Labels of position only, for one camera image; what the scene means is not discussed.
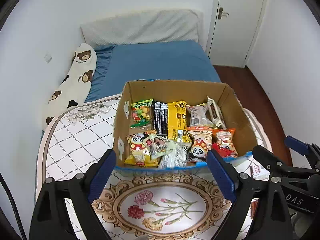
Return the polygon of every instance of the blue bed sheet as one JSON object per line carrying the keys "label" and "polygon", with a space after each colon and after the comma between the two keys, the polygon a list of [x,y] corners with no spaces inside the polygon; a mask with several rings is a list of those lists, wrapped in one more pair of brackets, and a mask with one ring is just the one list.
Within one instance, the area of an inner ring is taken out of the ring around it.
{"label": "blue bed sheet", "polygon": [[131,80],[221,82],[205,52],[194,41],[103,45],[95,51],[97,67],[86,102],[121,93]]}

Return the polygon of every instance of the white wall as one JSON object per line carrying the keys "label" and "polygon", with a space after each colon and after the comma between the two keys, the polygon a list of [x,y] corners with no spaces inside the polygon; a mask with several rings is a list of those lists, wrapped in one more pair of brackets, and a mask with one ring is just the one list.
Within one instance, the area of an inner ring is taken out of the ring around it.
{"label": "white wall", "polygon": [[[0,172],[28,235],[34,207],[41,109],[65,77],[73,50],[83,41],[80,23],[148,8],[193,8],[204,12],[208,36],[213,0],[20,0],[0,31],[2,81]],[[52,55],[47,64],[46,53]],[[5,192],[0,206],[18,227]]]}
{"label": "white wall", "polygon": [[[247,66],[286,135],[320,145],[320,26],[303,0],[268,0]],[[308,166],[292,151],[294,166]]]}

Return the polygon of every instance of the door handle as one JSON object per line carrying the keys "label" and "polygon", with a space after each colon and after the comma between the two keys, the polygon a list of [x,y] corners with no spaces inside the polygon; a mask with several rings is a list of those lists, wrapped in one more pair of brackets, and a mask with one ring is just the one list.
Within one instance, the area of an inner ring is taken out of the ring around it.
{"label": "door handle", "polygon": [[218,13],[218,19],[219,20],[221,20],[222,16],[228,17],[228,15],[229,15],[228,13],[223,12],[223,8],[222,7],[219,8],[219,13]]}

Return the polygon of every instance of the blue gripper pad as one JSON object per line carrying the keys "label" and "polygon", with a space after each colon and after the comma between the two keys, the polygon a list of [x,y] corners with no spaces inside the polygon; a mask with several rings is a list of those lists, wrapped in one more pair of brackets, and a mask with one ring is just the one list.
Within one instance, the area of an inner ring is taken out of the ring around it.
{"label": "blue gripper pad", "polygon": [[98,199],[104,189],[114,167],[116,166],[116,153],[111,151],[108,158],[105,159],[100,169],[93,177],[89,187],[88,201],[92,203]]}
{"label": "blue gripper pad", "polygon": [[216,180],[223,197],[233,203],[236,200],[235,185],[219,160],[211,151],[209,151],[207,154],[207,165],[214,176],[214,179]]}
{"label": "blue gripper pad", "polygon": [[298,139],[292,137],[292,136],[287,136],[284,139],[284,144],[291,148],[292,150],[296,151],[297,153],[305,156],[309,154],[309,147],[306,143],[299,141]]}

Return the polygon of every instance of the yellow snack package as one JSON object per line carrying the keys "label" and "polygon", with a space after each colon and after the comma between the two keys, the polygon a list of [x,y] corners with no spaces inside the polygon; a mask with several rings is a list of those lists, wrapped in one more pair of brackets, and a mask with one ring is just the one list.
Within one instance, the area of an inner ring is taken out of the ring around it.
{"label": "yellow snack package", "polygon": [[185,101],[168,103],[168,139],[177,142],[192,142],[187,131]]}
{"label": "yellow snack package", "polygon": [[127,136],[128,144],[130,146],[130,155],[124,161],[125,164],[141,167],[157,167],[159,165],[157,159],[151,160],[150,152],[143,144],[143,140],[148,138],[150,133],[156,133],[156,130]]}

